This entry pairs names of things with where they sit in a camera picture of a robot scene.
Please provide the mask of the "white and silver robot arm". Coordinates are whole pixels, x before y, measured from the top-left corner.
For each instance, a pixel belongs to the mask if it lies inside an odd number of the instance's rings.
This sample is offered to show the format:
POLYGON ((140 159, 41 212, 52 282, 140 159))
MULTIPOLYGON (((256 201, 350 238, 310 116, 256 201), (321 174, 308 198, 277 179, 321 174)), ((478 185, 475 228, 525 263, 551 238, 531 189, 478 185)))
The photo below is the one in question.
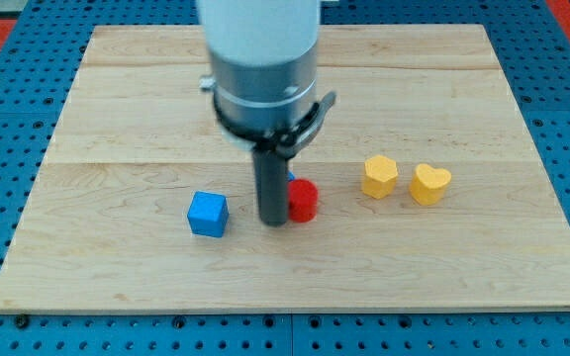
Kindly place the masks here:
POLYGON ((198 0, 213 105, 230 135, 259 142, 315 109, 319 0, 198 0))

